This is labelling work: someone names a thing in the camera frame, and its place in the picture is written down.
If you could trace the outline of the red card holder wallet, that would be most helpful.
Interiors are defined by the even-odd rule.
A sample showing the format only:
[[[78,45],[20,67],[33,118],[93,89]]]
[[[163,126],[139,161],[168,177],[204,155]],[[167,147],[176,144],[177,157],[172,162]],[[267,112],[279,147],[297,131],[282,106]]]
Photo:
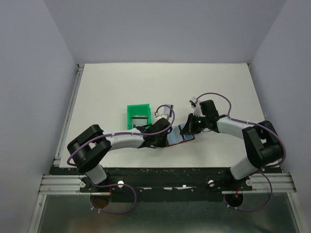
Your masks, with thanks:
[[[184,128],[184,124],[179,124],[172,128],[172,131],[167,134],[167,146],[175,146],[181,143],[185,143],[188,141],[192,141],[195,139],[194,135],[192,134],[183,134],[181,135],[181,130]]]

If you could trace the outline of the green plastic card tray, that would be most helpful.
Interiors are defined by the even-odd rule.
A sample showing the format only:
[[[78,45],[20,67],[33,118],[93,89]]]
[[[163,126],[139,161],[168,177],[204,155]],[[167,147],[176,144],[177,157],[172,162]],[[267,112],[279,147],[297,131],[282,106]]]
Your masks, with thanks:
[[[132,126],[133,116],[146,116],[148,118],[147,125],[151,124],[151,109],[149,104],[127,105],[127,129],[134,128]]]

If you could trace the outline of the white striped card back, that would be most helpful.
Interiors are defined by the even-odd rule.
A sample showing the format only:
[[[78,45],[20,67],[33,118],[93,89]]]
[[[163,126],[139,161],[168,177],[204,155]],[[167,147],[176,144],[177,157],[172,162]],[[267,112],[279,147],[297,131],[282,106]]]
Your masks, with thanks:
[[[165,104],[164,109],[163,109],[163,114],[168,114],[171,118],[173,115],[173,105]]]

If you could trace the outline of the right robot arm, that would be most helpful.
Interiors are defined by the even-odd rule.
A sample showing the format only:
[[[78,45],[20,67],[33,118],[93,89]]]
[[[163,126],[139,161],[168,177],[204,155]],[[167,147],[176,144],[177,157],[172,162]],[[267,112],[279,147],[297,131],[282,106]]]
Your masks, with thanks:
[[[225,133],[244,141],[246,156],[230,169],[224,177],[224,186],[235,190],[241,185],[241,179],[249,176],[264,166],[284,158],[284,148],[277,138],[277,133],[269,121],[243,123],[233,120],[228,115],[220,115],[212,100],[191,101],[193,113],[181,129],[181,135],[199,134],[204,129],[216,133]]]

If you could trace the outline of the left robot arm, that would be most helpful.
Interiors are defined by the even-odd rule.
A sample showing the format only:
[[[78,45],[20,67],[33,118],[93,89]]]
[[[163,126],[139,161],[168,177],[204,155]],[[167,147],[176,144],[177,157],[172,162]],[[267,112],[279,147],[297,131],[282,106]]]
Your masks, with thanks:
[[[68,145],[68,165],[75,166],[86,174],[91,186],[98,192],[107,188],[107,174],[100,161],[113,150],[125,148],[163,148],[167,135],[172,131],[171,123],[161,118],[154,124],[137,126],[123,132],[104,131],[98,124],[91,125]]]

